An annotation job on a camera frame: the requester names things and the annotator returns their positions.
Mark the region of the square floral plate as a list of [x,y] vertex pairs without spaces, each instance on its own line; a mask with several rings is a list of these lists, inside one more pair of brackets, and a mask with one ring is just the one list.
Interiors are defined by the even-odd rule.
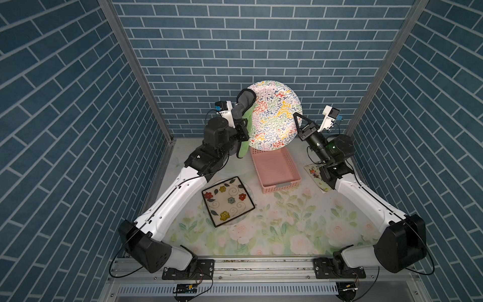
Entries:
[[219,181],[201,194],[215,228],[255,210],[249,190],[238,176]]

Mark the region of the round colourful patterned plate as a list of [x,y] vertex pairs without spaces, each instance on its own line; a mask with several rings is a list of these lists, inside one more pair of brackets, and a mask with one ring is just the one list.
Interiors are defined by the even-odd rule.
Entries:
[[278,81],[260,81],[249,89],[257,97],[249,130],[249,146],[264,152],[287,146],[297,135],[293,114],[303,112],[297,94]]

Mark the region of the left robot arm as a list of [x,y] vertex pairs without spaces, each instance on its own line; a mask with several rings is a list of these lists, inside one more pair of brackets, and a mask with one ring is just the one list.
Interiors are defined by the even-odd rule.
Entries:
[[245,118],[232,125],[224,117],[210,119],[205,125],[202,144],[191,152],[165,193],[135,221],[125,220],[120,224],[121,250],[142,268],[150,273],[164,267],[179,271],[193,269],[196,255],[184,247],[165,243],[164,237],[188,201],[222,170],[241,143],[249,140],[247,124]]

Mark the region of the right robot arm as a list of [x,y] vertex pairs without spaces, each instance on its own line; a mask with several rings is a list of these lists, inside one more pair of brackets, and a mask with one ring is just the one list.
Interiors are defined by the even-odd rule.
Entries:
[[325,183],[353,202],[381,233],[372,246],[347,245],[332,257],[314,260],[314,268],[327,278],[365,276],[365,267],[382,267],[390,273],[409,269],[428,257],[426,224],[417,214],[407,215],[383,200],[357,177],[347,161],[355,154],[353,140],[339,134],[331,140],[322,131],[332,126],[338,110],[330,109],[322,126],[300,113],[294,113],[298,137],[319,158],[319,174]]

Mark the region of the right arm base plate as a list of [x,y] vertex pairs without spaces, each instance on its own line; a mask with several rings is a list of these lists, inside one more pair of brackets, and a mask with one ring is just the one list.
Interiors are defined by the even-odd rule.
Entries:
[[313,259],[313,269],[317,279],[365,279],[363,267],[350,268],[344,262],[342,251],[334,252],[331,257]]

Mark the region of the green grey microfibre cloth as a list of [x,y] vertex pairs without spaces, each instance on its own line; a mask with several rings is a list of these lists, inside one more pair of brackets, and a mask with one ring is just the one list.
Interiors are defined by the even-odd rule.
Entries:
[[236,151],[236,156],[239,159],[242,159],[249,149],[249,131],[252,127],[252,113],[256,99],[257,95],[253,90],[243,89],[236,98],[235,107],[231,110],[234,122],[240,122],[243,129],[243,139],[239,140]]

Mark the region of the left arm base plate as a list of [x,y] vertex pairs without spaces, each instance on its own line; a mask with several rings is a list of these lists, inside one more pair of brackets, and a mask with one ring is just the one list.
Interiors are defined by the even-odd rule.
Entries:
[[163,280],[195,280],[207,276],[212,278],[215,260],[199,258],[188,248],[173,247],[172,253],[163,268]]

